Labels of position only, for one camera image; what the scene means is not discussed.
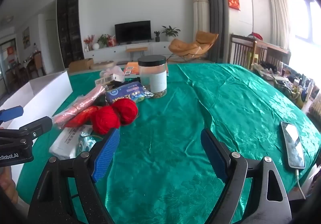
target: curtain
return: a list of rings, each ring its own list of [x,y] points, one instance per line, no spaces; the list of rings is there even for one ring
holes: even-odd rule
[[[271,0],[272,39],[271,43],[289,50],[291,34],[291,1]]]
[[[212,62],[227,62],[229,44],[229,7],[227,0],[209,0],[210,32],[219,34],[217,41],[208,52]]]

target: hand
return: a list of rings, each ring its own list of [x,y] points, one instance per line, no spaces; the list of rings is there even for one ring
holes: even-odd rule
[[[16,184],[11,177],[10,166],[4,167],[4,171],[0,174],[0,186],[12,203],[16,204],[18,202],[18,192],[16,190]]]

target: white cabinet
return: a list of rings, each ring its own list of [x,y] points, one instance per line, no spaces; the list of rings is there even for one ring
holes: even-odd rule
[[[168,57],[172,54],[168,49],[170,42],[153,42],[151,45],[153,55],[165,55],[166,57]]]
[[[126,52],[128,48],[148,47],[148,50],[144,51],[145,55],[164,55],[166,58],[168,58],[172,54],[168,49],[169,45],[170,42],[149,42],[116,47],[107,47],[85,52],[84,57],[93,58],[94,63],[100,63],[103,61],[130,61],[130,54]],[[134,60],[136,61],[140,56],[140,51],[135,52]]]
[[[84,53],[85,58],[93,58],[94,63],[100,63],[103,61],[127,61],[130,59],[129,53],[126,52],[126,47],[108,47],[98,50],[92,50]]]

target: pink fabric roll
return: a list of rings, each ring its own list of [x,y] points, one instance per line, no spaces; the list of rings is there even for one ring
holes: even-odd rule
[[[95,101],[95,99],[104,92],[105,88],[102,85],[97,85],[87,95],[78,97],[67,109],[55,115],[52,119],[52,122],[57,125],[65,124],[82,110],[89,107]]]

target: orange book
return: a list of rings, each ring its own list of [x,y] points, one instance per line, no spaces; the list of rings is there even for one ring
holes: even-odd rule
[[[128,62],[124,68],[125,78],[139,77],[138,62]],[[166,75],[168,76],[168,66],[166,63]]]

